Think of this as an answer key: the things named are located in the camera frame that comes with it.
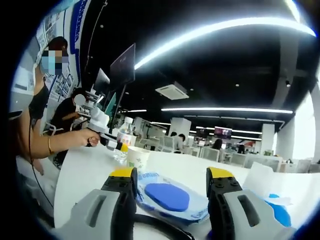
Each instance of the ceiling air conditioner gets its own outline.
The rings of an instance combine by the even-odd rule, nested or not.
[[[186,94],[187,90],[177,82],[157,88],[156,91],[170,100],[189,98],[189,96]]]

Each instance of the office desk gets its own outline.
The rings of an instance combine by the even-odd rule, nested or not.
[[[71,209],[79,200],[93,189],[100,189],[109,174],[116,168],[113,152],[103,145],[97,147],[79,147],[70,149],[61,167],[54,198],[54,224],[56,228],[65,224],[71,214]],[[227,165],[187,154],[174,154],[151,151],[147,164],[148,171],[169,177],[183,183],[199,194],[206,195],[206,169],[212,166],[226,169],[234,174],[240,184],[243,184],[249,169]],[[275,173],[271,184],[272,193],[282,197],[290,197],[293,206],[288,207],[293,226],[299,226],[309,216],[310,211],[320,199],[320,173]],[[137,208],[138,213],[145,213]],[[200,232],[206,235],[210,223],[201,226]],[[156,230],[148,227],[135,227],[134,236],[138,239],[167,239]]]

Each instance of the bracelet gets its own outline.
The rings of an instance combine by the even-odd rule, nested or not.
[[[53,154],[54,152],[51,150],[51,146],[50,146],[50,137],[48,137],[48,148],[49,148],[50,155]]]

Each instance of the hair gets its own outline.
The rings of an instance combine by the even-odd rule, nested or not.
[[[86,97],[86,91],[81,88],[81,87],[78,87],[76,88],[75,90],[73,90],[72,94],[71,94],[71,98],[75,98],[78,94],[81,94],[83,95],[84,97]]]
[[[215,140],[214,144],[212,145],[212,148],[220,150],[221,147],[222,147],[222,139],[218,138],[217,140]]]
[[[63,47],[65,49],[67,49],[68,48],[68,42],[62,36],[57,36],[57,37],[53,38],[47,45],[47,48],[49,50],[53,50],[53,51],[63,50]]]
[[[245,145],[239,145],[238,154],[244,154],[244,153],[245,153]]]
[[[186,136],[184,135],[184,134],[179,134],[179,137],[181,137],[182,139],[183,139],[183,141],[185,141],[186,140]]]

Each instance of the bottle cap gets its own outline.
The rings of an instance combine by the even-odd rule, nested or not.
[[[124,121],[125,121],[127,124],[132,124],[133,121],[134,121],[134,119],[131,118],[131,117],[126,116],[126,117],[124,118]]]

